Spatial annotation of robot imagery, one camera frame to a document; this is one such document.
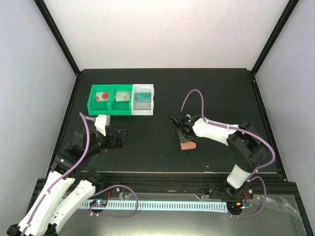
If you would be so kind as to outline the brown leather card holder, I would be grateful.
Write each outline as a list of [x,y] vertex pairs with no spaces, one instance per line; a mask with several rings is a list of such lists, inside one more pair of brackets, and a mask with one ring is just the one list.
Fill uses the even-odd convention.
[[193,141],[180,143],[181,150],[190,150],[196,148],[196,143]]

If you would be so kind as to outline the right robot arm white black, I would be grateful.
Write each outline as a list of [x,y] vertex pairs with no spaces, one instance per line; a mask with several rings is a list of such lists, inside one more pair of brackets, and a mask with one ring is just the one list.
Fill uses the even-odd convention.
[[256,129],[248,122],[227,125],[203,119],[200,115],[189,117],[181,111],[175,112],[170,120],[178,129],[182,149],[185,144],[195,144],[200,138],[207,138],[230,148],[235,165],[222,186],[210,189],[211,192],[223,193],[230,199],[236,198],[242,192],[244,183],[271,153]]

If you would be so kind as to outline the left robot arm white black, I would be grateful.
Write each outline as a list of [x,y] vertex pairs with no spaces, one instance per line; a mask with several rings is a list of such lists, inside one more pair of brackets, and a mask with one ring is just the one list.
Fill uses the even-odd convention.
[[80,129],[74,132],[72,141],[56,155],[46,183],[27,215],[20,223],[8,228],[9,236],[56,236],[83,202],[92,195],[101,196],[105,192],[103,177],[95,171],[88,171],[75,189],[64,197],[90,161],[104,149],[124,145],[126,129],[105,130],[106,135],[98,131],[88,134]]

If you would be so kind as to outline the blossom pattern card in bin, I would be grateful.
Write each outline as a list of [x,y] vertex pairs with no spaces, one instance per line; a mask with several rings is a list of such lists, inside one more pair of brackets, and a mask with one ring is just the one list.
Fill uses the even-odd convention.
[[130,101],[130,91],[117,91],[115,94],[116,102]]

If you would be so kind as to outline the red circles card in bin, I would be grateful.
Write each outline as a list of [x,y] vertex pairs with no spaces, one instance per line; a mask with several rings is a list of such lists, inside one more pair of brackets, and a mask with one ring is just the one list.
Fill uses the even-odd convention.
[[108,92],[97,92],[95,95],[95,100],[97,102],[107,102],[109,98]]

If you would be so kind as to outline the teal VIP card in bin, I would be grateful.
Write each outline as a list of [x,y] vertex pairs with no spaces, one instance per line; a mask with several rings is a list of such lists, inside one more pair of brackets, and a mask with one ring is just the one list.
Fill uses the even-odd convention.
[[136,101],[150,102],[151,98],[152,98],[151,92],[138,92],[136,94]]

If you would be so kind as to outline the green bin middle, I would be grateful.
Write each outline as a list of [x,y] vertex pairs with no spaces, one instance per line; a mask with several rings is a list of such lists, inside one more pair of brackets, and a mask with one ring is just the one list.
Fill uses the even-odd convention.
[[113,84],[110,99],[110,114],[131,116],[132,84]]

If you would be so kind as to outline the green bin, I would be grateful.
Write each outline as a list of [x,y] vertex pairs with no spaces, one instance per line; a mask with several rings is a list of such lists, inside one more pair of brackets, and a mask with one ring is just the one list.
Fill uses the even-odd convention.
[[132,84],[113,84],[110,99],[110,114],[131,116]]
[[92,85],[87,102],[90,116],[109,115],[112,85]]

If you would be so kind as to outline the white translucent bin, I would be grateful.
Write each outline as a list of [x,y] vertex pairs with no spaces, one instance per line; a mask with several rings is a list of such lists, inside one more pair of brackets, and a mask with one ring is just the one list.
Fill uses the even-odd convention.
[[153,84],[133,84],[131,97],[132,116],[152,116],[154,113]]

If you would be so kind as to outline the left small circuit board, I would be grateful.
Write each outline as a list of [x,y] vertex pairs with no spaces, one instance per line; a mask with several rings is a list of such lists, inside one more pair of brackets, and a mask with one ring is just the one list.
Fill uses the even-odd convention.
[[107,201],[106,200],[92,200],[90,202],[90,207],[106,207]]

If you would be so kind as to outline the small circuit board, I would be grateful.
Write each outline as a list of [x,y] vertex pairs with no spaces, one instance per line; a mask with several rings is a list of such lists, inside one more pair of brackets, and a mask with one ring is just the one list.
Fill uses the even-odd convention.
[[252,203],[251,202],[233,202],[232,203],[232,209],[245,209],[245,208],[249,208],[252,207]]
[[106,200],[92,200],[90,202],[90,207],[106,207],[107,201]]

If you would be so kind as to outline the right small circuit board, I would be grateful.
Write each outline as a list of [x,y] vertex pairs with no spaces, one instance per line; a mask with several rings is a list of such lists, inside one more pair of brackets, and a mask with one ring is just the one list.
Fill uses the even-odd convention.
[[252,207],[252,203],[251,202],[233,202],[232,203],[232,209],[245,209],[245,208],[249,208]]

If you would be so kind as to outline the left black frame post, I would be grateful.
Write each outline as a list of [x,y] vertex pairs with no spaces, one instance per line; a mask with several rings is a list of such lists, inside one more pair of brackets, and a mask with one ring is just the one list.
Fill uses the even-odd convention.
[[54,36],[57,44],[59,45],[61,51],[63,52],[68,64],[70,65],[71,69],[73,70],[76,76],[80,75],[81,71],[72,56],[70,49],[68,48],[55,20],[53,19],[46,3],[44,0],[34,0],[38,10],[40,11],[43,19],[45,20],[48,28],[50,29],[52,35]]

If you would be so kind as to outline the black frame post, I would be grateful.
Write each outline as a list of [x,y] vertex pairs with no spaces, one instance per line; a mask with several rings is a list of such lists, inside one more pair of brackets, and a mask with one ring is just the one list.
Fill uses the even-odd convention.
[[71,69],[73,70],[76,76],[80,75],[81,71],[72,56],[70,49],[68,48],[55,20],[53,19],[46,3],[44,0],[34,0],[38,10],[40,11],[43,19],[45,20],[48,28],[50,29],[52,35],[54,36],[57,44],[59,45],[61,51],[63,52],[68,64],[70,65]]
[[297,6],[299,0],[289,0],[282,11],[277,23],[275,24],[270,36],[268,37],[262,51],[260,52],[254,66],[251,69],[251,73],[256,76],[259,69],[263,65],[265,59],[267,58],[269,52],[271,51],[272,47],[274,46],[276,40],[278,39],[279,35],[281,34],[283,28],[285,27],[286,23],[288,22],[290,16],[292,15],[295,7]]

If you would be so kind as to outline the right black frame post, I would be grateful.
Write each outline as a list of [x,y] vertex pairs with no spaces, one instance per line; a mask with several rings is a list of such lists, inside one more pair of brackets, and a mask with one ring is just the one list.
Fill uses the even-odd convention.
[[289,0],[282,11],[277,23],[275,24],[270,36],[268,37],[262,51],[260,52],[254,66],[251,69],[251,73],[256,76],[259,69],[263,65],[265,59],[267,58],[269,52],[271,51],[272,47],[274,46],[276,40],[278,39],[279,35],[281,34],[283,28],[285,27],[286,23],[288,22],[290,16],[292,15],[295,7],[297,6],[299,0]]

